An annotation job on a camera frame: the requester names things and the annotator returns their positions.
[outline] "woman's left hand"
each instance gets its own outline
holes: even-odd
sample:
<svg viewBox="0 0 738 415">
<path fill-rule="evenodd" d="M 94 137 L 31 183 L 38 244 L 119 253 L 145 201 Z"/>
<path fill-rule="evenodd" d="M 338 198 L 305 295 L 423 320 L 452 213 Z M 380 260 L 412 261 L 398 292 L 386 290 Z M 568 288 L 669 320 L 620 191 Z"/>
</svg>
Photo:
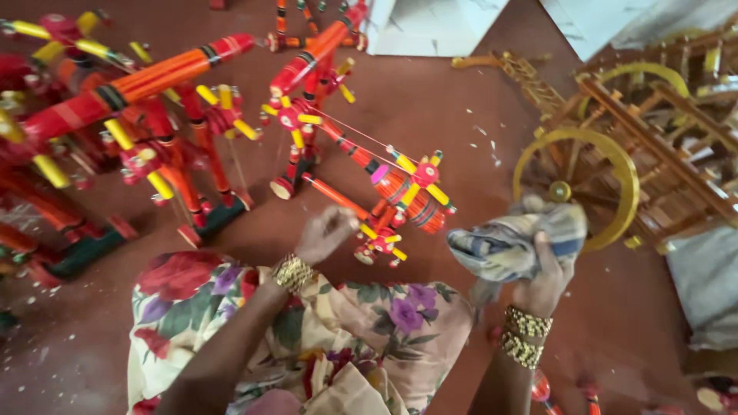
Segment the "woman's left hand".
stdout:
<svg viewBox="0 0 738 415">
<path fill-rule="evenodd" d="M 313 266 L 326 259 L 359 229 L 356 213 L 348 207 L 329 206 L 308 220 L 294 254 Z"/>
</svg>

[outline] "woman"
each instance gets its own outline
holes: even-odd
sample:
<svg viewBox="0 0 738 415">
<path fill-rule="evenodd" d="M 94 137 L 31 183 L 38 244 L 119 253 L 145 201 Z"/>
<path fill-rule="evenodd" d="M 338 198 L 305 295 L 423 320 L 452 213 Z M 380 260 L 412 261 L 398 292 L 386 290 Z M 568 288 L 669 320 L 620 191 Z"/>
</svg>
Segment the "woman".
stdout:
<svg viewBox="0 0 738 415">
<path fill-rule="evenodd" d="M 271 270 L 199 252 L 154 260 L 134 290 L 132 412 L 421 414 L 466 342 L 471 309 L 442 283 L 332 287 L 312 267 L 358 225 L 330 207 Z M 571 277 L 545 240 L 537 248 L 544 271 L 516 287 L 513 323 L 549 317 Z M 496 354 L 475 413 L 528 413 L 532 370 L 518 361 L 534 367 L 539 352 L 517 352 L 539 351 L 542 338 L 518 329 L 531 336 L 510 329 L 518 349 Z"/>
</svg>

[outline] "dark green base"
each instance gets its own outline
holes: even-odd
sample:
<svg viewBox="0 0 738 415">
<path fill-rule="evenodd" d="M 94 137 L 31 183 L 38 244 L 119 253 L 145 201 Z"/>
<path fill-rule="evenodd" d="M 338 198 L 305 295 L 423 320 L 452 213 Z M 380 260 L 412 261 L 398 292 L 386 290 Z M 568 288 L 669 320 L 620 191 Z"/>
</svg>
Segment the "dark green base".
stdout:
<svg viewBox="0 0 738 415">
<path fill-rule="evenodd" d="M 220 232 L 227 224 L 233 222 L 236 216 L 246 211 L 246 206 L 238 197 L 233 199 L 233 206 L 226 207 L 223 204 L 216 206 L 207 214 L 207 224 L 204 227 L 195 227 L 195 232 L 201 239 L 205 240 Z"/>
<path fill-rule="evenodd" d="M 56 278 L 69 279 L 101 256 L 125 243 L 125 238 L 113 227 L 106 226 L 103 230 L 105 235 L 102 238 L 95 239 L 85 236 L 61 251 L 64 257 L 62 262 L 44 265 L 44 267 Z"/>
</svg>

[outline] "wheel hub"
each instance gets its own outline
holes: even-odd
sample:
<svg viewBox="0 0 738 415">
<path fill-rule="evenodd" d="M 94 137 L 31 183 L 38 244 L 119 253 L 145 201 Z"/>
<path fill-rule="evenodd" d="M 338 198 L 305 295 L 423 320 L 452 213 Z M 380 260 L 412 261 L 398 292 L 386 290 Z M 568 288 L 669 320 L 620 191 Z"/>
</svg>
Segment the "wheel hub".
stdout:
<svg viewBox="0 0 738 415">
<path fill-rule="evenodd" d="M 564 203 L 571 198 L 571 188 L 566 182 L 557 181 L 551 183 L 548 188 L 548 194 L 556 203 Z"/>
</svg>

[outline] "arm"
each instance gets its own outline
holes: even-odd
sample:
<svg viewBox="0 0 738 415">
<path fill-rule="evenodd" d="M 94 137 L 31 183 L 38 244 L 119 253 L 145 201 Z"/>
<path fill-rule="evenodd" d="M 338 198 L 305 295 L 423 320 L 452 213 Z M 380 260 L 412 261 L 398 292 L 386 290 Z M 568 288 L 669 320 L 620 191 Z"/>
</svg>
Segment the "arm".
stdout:
<svg viewBox="0 0 738 415">
<path fill-rule="evenodd" d="M 308 222 L 295 255 L 309 266 L 317 264 L 358 227 L 352 210 L 331 206 Z M 271 278 L 261 284 L 185 366 L 163 394 L 156 414 L 224 414 L 249 359 L 288 297 L 288 290 Z"/>
<path fill-rule="evenodd" d="M 571 265 L 563 268 L 559 265 L 544 233 L 536 234 L 535 245 L 542 271 L 532 281 L 517 282 L 512 305 L 529 315 L 549 318 L 574 276 L 574 270 Z M 534 346 L 543 346 L 545 342 L 545 337 L 520 337 Z M 469 408 L 469 415 L 528 415 L 533 374 L 534 370 L 523 367 L 504 350 L 495 351 Z"/>
</svg>

